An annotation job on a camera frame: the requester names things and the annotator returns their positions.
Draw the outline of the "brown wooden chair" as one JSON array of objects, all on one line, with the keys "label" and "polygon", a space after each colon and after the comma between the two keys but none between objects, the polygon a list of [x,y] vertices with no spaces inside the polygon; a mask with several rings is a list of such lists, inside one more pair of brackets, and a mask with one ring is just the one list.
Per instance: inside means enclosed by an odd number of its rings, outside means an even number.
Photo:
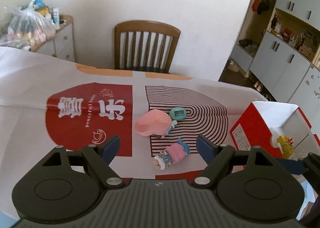
[{"label": "brown wooden chair", "polygon": [[169,24],[131,20],[114,28],[114,68],[169,72],[181,31]]}]

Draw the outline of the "clear plastic bag of items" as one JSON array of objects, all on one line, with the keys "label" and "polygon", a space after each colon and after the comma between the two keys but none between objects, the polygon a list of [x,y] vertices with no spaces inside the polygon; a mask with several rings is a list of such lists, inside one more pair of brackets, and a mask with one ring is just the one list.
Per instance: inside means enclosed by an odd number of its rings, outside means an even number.
[{"label": "clear plastic bag of items", "polygon": [[4,7],[12,17],[7,33],[1,36],[2,47],[27,49],[55,38],[55,26],[50,19],[34,9],[35,2],[36,0],[31,0],[24,9]]}]

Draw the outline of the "red white patterned tablecloth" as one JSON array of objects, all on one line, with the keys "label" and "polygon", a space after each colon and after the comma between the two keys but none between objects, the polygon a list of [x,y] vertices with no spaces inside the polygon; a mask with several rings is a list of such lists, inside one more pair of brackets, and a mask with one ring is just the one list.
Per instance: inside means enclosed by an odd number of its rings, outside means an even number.
[{"label": "red white patterned tablecloth", "polygon": [[[223,82],[157,73],[97,69],[49,55],[1,48],[1,212],[18,215],[16,183],[52,148],[78,151],[113,135],[120,150],[111,163],[123,178],[193,179],[205,167],[195,141],[232,144],[229,130],[257,91]],[[153,108],[183,107],[187,117],[165,138],[141,136],[136,121]],[[190,154],[165,170],[153,157],[181,138]]]}]

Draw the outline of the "white cardboard box red rim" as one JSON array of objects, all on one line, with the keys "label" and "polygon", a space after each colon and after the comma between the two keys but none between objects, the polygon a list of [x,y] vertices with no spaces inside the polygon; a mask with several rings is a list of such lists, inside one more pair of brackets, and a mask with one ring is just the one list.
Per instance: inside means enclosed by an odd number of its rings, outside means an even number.
[{"label": "white cardboard box red rim", "polygon": [[281,135],[293,138],[297,160],[310,152],[319,155],[319,136],[301,108],[294,104],[253,101],[230,130],[238,150],[249,151],[260,146],[275,158],[283,158],[277,138]]}]

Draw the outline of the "pink hat doll figure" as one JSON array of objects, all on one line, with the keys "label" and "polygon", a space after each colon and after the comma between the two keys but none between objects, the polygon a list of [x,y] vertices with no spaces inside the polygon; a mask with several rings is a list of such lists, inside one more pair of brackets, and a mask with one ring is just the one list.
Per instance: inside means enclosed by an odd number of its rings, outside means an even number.
[{"label": "pink hat doll figure", "polygon": [[148,111],[140,117],[134,130],[141,136],[161,136],[162,138],[171,133],[177,125],[176,120],[172,120],[169,114],[158,109]]}]

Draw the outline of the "grey wall cabinet unit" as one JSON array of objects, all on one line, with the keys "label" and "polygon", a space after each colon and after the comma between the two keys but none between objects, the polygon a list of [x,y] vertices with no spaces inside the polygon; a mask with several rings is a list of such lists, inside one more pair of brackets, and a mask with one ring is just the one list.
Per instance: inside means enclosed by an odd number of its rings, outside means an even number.
[{"label": "grey wall cabinet unit", "polygon": [[267,99],[319,130],[319,0],[251,0],[231,58]]}]

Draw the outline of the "teal round digital timer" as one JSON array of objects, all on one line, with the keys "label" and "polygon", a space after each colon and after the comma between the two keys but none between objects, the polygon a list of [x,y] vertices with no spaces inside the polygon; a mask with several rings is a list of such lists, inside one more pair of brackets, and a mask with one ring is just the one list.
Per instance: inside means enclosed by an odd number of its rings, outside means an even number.
[{"label": "teal round digital timer", "polygon": [[181,121],[186,118],[187,113],[183,107],[174,107],[170,110],[169,116],[172,120]]}]

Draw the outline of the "pink blue small doll figure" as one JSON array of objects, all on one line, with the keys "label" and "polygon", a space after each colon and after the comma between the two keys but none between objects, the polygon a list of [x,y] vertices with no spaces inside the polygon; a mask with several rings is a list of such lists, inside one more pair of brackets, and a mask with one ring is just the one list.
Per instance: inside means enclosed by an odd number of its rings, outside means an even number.
[{"label": "pink blue small doll figure", "polygon": [[189,154],[190,147],[181,138],[178,138],[175,143],[166,146],[163,151],[155,155],[152,162],[155,168],[163,171],[170,165],[180,162]]}]

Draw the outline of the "white drawer cabinet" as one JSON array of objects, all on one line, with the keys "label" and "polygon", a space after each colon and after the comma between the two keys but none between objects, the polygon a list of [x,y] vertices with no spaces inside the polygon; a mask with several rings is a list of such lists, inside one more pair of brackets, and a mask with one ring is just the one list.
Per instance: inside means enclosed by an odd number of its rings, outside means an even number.
[{"label": "white drawer cabinet", "polygon": [[60,19],[64,23],[56,31],[55,38],[31,47],[30,51],[75,62],[73,17],[71,15],[61,15]]}]

